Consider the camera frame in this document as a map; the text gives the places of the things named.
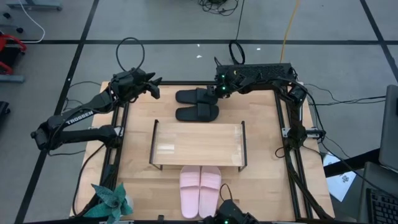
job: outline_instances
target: white cable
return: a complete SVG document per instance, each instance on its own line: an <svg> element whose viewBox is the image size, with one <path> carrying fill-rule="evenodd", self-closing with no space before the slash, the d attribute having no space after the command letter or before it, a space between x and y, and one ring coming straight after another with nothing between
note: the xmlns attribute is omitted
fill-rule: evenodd
<svg viewBox="0 0 398 224"><path fill-rule="evenodd" d="M24 5L23 5L23 3L21 2L21 0L18 0L18 1L19 1L19 4L21 5L22 10L23 10L24 13L26 14L26 16L29 17L29 19L31 19L31 21L34 22L34 23L35 23L38 27L40 27L40 29L42 29L42 31L43 31L43 36L42 36L42 38L40 38L40 40L36 40L36 41L22 41L22 43L26 43L26 44L36 44L36 43L41 42L41 41L44 39L45 30L44 30L43 27L40 26L36 21L34 21L34 20L30 17L30 15L28 15L28 13L26 12L26 10L25 10L25 8L24 8Z"/></svg>

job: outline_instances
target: wooden tabletop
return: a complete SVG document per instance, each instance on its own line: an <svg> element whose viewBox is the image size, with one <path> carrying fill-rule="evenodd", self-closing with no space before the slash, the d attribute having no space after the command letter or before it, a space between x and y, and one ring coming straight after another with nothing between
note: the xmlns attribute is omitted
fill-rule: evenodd
<svg viewBox="0 0 398 224"><path fill-rule="evenodd" d="M158 215L164 215L166 220L184 220L180 211L181 166L165 166L160 171L149 164L149 153L154 120L158 119L160 123L178 122L175 110L189 105L177 103L175 93L196 87L162 85L159 86L160 99L155 100L150 93L146 93L130 105L118 183L124 183L128 196L134 202L134 213L122 219L156 220ZM220 115L212 123L239 124L245 121L246 125L248 166L242 172L238 172L236 167L220 167L222 183L227 183L231 188L234 202L243 212L250 212L260 221L295 220L285 161L275 156L275 150L282 146L282 140L273 91L253 91L246 95L234 93L230 98L220 100L218 106ZM110 124L111 118L112 113L97 114L93 126ZM307 128L313 126L307 102L303 108L303 124ZM100 145L99 141L89 142L84 161ZM306 140L304 145L318 150L317 142L313 139ZM304 147L301 152L309 191L325 211L334 216L320 156ZM104 154L105 150L102 149L87 163L82 173L75 204L77 212L95 193L90 184L99 184ZM300 211L305 217L298 187L297 192ZM223 189L222 194L224 198L229 196L226 189Z"/></svg>

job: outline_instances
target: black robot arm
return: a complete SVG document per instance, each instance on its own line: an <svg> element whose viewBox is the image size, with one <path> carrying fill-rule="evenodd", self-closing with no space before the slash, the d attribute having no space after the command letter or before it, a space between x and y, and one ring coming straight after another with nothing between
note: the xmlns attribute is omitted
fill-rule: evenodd
<svg viewBox="0 0 398 224"><path fill-rule="evenodd" d="M228 98L232 93L247 94L256 90L274 90L279 98L286 103L287 113L290 116L290 129L284 138L286 151L285 156L290 158L290 151L299 150L303 146L309 131L303 126L302 105L305 101L308 90L297 82L297 76L293 73L293 69L288 72L286 77L278 77L273 75L257 75L247 76L240 73L238 69L228 68L226 72L219 72L215 80L215 86L208 86L213 90L213 94L218 98ZM315 131L319 138L322 138L326 132L324 130ZM297 184L303 192L304 197L308 200L315 213L321 219L332 219L314 199L306 186L300 180L298 173L295 171L291 159L287 160L287 172L292 180Z"/></svg>
<svg viewBox="0 0 398 224"><path fill-rule="evenodd" d="M141 69L115 74L105 90L94 96L90 102L60 115L51 116L30 135L35 139L37 147L46 151L54 150L66 143L93 140L99 140L106 146L116 147L119 144L118 136L123 132L119 127L104 125L98 129L81 131L63 131L63 129L94 114L109 113L129 101L132 103L146 91L150 91L155 99L159 99L160 92L157 86L162 78L150 81L154 75L155 73L145 73Z"/></svg>

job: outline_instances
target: gray floor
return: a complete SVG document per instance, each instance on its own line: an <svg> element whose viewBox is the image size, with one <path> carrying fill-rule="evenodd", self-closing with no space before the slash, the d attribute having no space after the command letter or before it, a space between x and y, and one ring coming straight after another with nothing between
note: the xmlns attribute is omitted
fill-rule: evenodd
<svg viewBox="0 0 398 224"><path fill-rule="evenodd" d="M369 8L386 40L398 40L395 0L367 0ZM62 12L29 11L46 30L45 40L79 40L93 0L67 0ZM281 40L294 8L293 0L246 1L239 39ZM87 40L120 40L134 36L141 40L215 40L234 39L241 4L236 12L223 17L203 12L193 0L99 0ZM10 12L23 34L2 31L21 39L38 39L38 29L23 12L8 9L3 1L0 11ZM303 0L297 11L290 40L377 40L359 0ZM76 44L28 45L26 55L15 68L25 83L0 83L0 101L10 102L12 113L0 132L0 223L14 222L35 166L37 150L29 133L54 113L60 92L70 69ZM102 82L120 71L114 56L114 44L86 44L80 55L72 83ZM231 63L226 44L146 45L142 68L156 72L164 80L212 80L213 57ZM279 62L281 45L244 44L246 63ZM388 46L398 57L398 46ZM121 62L133 67L141 59L138 46L123 45ZM305 83L329 89L339 100L385 94L386 86L397 80L380 45L287 45L285 62L290 62ZM317 103L331 102L328 93L308 86ZM68 97L88 101L99 87L74 86ZM379 147L384 104L335 105L320 107L320 116L328 136L349 156ZM88 119L74 128L87 128ZM338 155L330 141L325 144ZM85 144L62 146L58 152L84 149ZM32 198L26 222L67 218L83 155L46 158ZM339 203L333 200L340 219L356 218L361 181L357 178L349 194Z"/></svg>

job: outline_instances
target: white paper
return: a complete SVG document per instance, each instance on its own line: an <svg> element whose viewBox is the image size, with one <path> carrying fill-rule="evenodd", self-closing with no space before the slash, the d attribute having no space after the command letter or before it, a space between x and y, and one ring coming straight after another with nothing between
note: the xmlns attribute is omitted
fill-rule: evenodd
<svg viewBox="0 0 398 224"><path fill-rule="evenodd" d="M334 164L335 162L338 161L340 160L337 159L336 157L331 155L326 155L325 158L323 158L323 166ZM347 194L349 187L353 183L355 176L356 174L350 171L341 175L336 175L334 177L326 178L326 181L328 183L329 193L331 193L337 200L342 202Z"/></svg>

